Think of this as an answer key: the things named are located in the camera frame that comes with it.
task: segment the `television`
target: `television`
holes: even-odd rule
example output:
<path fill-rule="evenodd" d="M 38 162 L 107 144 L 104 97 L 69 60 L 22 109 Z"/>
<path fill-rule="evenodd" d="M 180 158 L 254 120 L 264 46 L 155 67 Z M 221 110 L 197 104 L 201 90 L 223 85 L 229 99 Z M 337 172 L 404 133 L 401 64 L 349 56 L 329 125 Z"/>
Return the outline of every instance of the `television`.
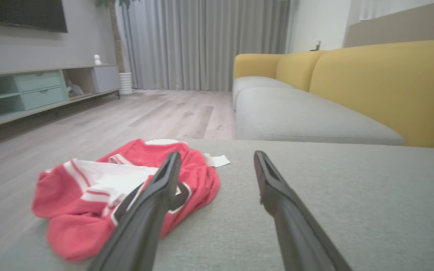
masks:
<path fill-rule="evenodd" d="M 68 32 L 61 0 L 0 0 L 0 24 Z"/>

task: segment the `light green drawer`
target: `light green drawer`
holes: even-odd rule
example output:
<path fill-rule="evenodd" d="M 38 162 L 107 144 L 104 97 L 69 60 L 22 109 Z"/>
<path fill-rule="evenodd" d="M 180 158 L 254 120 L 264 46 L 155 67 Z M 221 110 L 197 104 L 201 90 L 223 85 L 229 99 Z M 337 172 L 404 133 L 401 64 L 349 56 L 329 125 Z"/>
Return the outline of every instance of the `light green drawer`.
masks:
<path fill-rule="evenodd" d="M 47 106 L 53 103 L 65 100 L 61 87 L 52 89 L 43 89 L 21 95 L 25 110 L 31 110 L 38 107 Z"/>
<path fill-rule="evenodd" d="M 14 76 L 19 92 L 41 88 L 57 87 L 61 85 L 59 72 L 39 72 Z"/>

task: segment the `red shirt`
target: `red shirt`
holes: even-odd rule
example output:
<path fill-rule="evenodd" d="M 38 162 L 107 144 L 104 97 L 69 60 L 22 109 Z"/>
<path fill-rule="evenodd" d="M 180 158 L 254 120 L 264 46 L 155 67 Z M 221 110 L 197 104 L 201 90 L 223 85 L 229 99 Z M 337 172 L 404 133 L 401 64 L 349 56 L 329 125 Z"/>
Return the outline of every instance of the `red shirt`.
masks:
<path fill-rule="evenodd" d="M 186 143 L 129 142 L 97 162 L 73 159 L 40 174 L 33 212 L 50 219 L 47 239 L 69 261 L 96 256 L 167 156 L 181 155 L 176 198 L 165 216 L 162 236 L 219 190 L 219 177 L 203 155 Z"/>

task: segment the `sofa cushion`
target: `sofa cushion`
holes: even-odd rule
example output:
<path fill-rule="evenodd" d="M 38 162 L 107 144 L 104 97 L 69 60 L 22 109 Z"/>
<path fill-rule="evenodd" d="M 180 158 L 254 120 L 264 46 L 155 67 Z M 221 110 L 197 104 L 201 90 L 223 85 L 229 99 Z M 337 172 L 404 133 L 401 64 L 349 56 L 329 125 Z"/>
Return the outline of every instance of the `sofa cushion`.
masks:
<path fill-rule="evenodd" d="M 244 89 L 237 101 L 237 138 L 404 145 L 385 125 L 306 91 Z"/>
<path fill-rule="evenodd" d="M 434 148 L 434 41 L 329 51 L 309 92 L 381 122 L 408 146 Z"/>
<path fill-rule="evenodd" d="M 277 64 L 276 79 L 294 88 L 308 91 L 317 60 L 327 51 L 310 51 L 284 55 Z"/>
<path fill-rule="evenodd" d="M 237 97 L 240 92 L 251 87 L 275 87 L 275 88 L 293 88 L 291 85 L 264 76 L 244 76 L 235 79 L 232 86 L 232 97 L 234 98 L 234 109 L 236 109 Z"/>

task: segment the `sofa armrest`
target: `sofa armrest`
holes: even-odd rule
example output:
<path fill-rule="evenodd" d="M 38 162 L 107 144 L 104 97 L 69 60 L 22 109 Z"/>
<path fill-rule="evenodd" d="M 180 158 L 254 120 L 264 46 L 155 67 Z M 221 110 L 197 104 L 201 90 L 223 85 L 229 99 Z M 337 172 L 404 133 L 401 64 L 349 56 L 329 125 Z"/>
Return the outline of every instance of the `sofa armrest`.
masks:
<path fill-rule="evenodd" d="M 234 60 L 234 80 L 243 76 L 276 78 L 277 63 L 284 55 L 271 53 L 241 53 Z"/>

